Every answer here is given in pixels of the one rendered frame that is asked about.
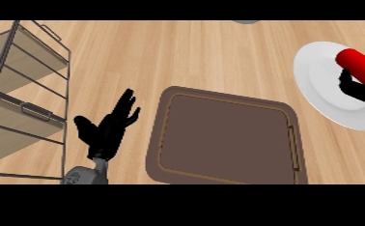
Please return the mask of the white plate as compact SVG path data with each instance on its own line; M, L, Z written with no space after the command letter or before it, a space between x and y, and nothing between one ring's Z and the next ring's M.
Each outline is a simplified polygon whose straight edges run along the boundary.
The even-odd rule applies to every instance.
M365 131L365 102L340 89L343 68L336 57L345 49L336 42L308 43L294 57L294 77L318 112L343 127Z

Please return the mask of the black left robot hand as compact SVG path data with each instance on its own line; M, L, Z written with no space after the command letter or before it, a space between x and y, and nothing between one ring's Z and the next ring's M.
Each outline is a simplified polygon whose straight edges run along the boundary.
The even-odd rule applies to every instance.
M141 108L132 111L135 102L135 91L127 89L111 113L104 116L98 125L85 116L74 117L79 138L89 145L89 159L99 158L110 161L116 157L126 128L141 115Z

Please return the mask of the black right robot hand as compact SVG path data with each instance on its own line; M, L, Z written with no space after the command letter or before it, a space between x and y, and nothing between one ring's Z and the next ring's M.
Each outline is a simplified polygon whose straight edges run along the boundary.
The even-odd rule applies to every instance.
M365 85L352 80L349 69L343 69L342 71L340 90L352 98L365 102Z

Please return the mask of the red can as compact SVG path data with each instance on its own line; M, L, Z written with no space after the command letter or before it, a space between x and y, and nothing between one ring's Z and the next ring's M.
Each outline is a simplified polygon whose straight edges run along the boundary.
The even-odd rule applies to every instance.
M365 54L354 48L346 48L337 54L336 62L343 69L351 71L357 80L365 84Z

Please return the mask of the brown tray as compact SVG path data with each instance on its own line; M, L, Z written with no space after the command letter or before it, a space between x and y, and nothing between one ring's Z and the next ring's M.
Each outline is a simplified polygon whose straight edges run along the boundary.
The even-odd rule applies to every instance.
M306 184L294 109L284 102L169 87L145 171L167 184Z

